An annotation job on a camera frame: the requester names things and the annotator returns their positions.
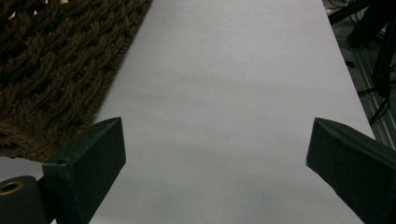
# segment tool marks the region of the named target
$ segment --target white sheet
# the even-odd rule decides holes
[[[97,121],[118,116],[92,223],[361,223],[305,165],[315,117],[373,136],[320,1],[154,1]]]

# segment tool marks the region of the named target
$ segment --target woven texture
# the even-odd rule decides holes
[[[45,161],[90,127],[151,1],[0,1],[0,156]]]

